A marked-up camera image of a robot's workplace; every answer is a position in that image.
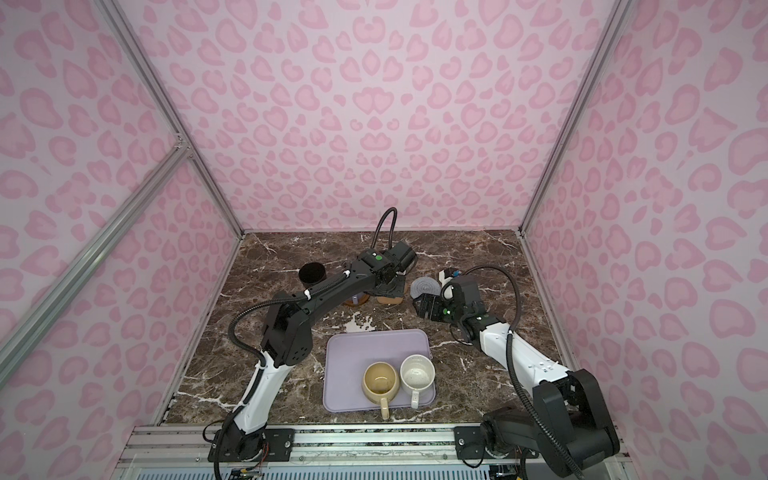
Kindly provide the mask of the cork paw-shaped coaster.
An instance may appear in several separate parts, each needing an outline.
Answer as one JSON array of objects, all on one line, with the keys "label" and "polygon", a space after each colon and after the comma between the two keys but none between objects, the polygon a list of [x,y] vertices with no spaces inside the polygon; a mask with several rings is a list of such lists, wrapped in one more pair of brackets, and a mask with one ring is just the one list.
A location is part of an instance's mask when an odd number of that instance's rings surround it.
[{"label": "cork paw-shaped coaster", "polygon": [[376,301],[382,305],[399,305],[404,301],[403,297],[377,296]]}]

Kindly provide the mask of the blue-grey woven round coaster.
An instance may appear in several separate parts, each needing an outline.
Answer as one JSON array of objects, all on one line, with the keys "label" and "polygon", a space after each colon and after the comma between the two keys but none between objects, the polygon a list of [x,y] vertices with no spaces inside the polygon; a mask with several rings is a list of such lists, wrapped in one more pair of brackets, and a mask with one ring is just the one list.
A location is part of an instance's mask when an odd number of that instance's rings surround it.
[{"label": "blue-grey woven round coaster", "polygon": [[419,277],[412,281],[410,286],[410,296],[417,299],[423,294],[439,296],[442,285],[431,277]]}]

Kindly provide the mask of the white mug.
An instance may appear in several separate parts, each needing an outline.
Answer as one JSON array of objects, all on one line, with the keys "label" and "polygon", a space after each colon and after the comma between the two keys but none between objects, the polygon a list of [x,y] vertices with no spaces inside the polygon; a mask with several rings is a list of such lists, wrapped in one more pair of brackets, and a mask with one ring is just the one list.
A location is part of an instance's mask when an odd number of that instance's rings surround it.
[{"label": "white mug", "polygon": [[432,361],[421,354],[413,354],[400,366],[401,387],[408,393],[410,407],[418,409],[422,394],[434,383],[436,377]]}]

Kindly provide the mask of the black mug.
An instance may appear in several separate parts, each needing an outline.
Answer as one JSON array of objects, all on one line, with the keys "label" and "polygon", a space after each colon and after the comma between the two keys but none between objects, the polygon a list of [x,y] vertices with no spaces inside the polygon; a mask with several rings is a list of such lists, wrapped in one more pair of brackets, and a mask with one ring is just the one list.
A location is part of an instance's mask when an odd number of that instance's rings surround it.
[{"label": "black mug", "polygon": [[327,278],[326,267],[320,262],[309,262],[298,271],[299,280],[305,288],[310,288]]}]

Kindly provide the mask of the yellow beige mug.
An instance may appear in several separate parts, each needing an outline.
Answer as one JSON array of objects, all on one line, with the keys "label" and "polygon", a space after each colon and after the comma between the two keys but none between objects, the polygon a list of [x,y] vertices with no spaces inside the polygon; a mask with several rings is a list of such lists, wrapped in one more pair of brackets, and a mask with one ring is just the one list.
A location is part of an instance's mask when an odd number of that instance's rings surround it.
[{"label": "yellow beige mug", "polygon": [[390,407],[400,389],[400,377],[387,362],[376,362],[367,367],[362,377],[365,397],[379,410],[383,420],[390,419]]}]

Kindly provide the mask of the brown wooden round coaster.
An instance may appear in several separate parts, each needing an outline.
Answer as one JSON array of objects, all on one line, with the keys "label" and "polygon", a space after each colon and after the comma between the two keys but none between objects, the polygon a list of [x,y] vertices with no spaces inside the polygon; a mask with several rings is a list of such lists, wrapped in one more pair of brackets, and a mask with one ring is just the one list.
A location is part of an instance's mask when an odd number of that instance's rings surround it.
[{"label": "brown wooden round coaster", "polygon": [[348,306],[359,306],[359,305],[362,305],[362,304],[366,303],[369,298],[370,298],[370,296],[368,294],[359,293],[359,294],[356,294],[356,295],[348,298],[344,302],[344,304],[348,305]]}]

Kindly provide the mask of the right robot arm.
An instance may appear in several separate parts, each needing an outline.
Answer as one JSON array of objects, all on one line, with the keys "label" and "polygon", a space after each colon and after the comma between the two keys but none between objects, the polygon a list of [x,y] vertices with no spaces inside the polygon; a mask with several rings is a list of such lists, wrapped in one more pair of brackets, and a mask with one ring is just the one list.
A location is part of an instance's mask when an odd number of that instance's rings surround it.
[{"label": "right robot arm", "polygon": [[477,443],[460,449],[461,459],[525,459],[537,453],[564,478],[580,477],[619,452],[618,434],[596,377],[548,358],[516,333],[512,323],[491,313],[474,277],[419,278],[410,295],[418,316],[457,328],[465,343],[501,364],[523,406],[485,414]]}]

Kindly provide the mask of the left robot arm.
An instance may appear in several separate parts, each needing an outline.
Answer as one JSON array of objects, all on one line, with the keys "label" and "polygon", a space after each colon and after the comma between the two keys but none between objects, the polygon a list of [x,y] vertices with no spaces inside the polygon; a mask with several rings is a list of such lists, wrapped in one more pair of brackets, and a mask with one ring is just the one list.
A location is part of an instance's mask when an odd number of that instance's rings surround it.
[{"label": "left robot arm", "polygon": [[[416,261],[416,252],[404,241],[387,250],[369,248],[342,272],[300,293],[279,292],[240,312],[229,323],[227,335],[234,346],[254,355],[256,364],[243,397],[216,432],[208,460],[249,461],[262,454],[272,404],[291,370],[311,353],[313,325],[355,294],[401,296],[406,272]],[[261,309],[266,311],[265,324],[261,343],[254,347],[238,337],[237,327]]]}]

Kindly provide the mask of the lavender serving tray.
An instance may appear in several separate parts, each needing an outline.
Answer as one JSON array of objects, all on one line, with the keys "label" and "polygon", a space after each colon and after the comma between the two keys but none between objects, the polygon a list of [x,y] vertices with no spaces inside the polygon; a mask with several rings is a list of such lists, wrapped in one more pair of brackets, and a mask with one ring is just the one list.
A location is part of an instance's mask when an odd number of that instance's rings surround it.
[{"label": "lavender serving tray", "polygon": [[366,369],[386,362],[399,369],[407,357],[432,357],[427,334],[420,329],[338,334],[326,345],[323,406],[331,413],[375,410],[362,388]]}]

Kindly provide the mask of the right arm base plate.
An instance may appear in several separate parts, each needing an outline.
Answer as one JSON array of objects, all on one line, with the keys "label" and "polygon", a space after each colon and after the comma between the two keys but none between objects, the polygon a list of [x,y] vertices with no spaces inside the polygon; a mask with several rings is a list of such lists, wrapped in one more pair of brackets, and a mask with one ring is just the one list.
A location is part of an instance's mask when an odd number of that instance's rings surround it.
[{"label": "right arm base plate", "polygon": [[459,425],[452,429],[456,457],[463,461],[518,460],[522,449],[503,440],[484,424]]}]

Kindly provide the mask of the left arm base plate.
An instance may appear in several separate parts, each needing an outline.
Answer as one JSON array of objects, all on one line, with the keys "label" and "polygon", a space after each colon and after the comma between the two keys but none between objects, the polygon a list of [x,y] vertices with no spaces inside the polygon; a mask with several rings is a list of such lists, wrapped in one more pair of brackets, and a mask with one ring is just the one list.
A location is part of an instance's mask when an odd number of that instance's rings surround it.
[{"label": "left arm base plate", "polygon": [[291,428],[262,428],[244,434],[236,425],[224,433],[217,432],[208,454],[208,461],[224,462],[287,462],[290,460],[295,430]]}]

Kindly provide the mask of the aluminium front rail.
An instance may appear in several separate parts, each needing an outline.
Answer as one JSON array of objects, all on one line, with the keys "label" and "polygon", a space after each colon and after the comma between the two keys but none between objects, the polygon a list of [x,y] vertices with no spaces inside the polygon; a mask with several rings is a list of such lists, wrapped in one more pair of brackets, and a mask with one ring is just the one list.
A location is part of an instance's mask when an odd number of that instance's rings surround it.
[{"label": "aluminium front rail", "polygon": [[514,479],[519,457],[464,459],[476,435],[465,424],[283,425],[268,430],[264,460],[208,459],[201,426],[140,427],[115,479]]}]

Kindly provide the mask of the aluminium frame diagonal beam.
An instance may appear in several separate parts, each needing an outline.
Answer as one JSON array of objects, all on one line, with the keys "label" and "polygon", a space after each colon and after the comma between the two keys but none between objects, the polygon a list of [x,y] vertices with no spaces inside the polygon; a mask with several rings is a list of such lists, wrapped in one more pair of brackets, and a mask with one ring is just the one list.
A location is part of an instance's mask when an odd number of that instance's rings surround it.
[{"label": "aluminium frame diagonal beam", "polygon": [[187,157],[188,144],[181,141],[26,312],[1,345],[2,385],[13,377]]}]

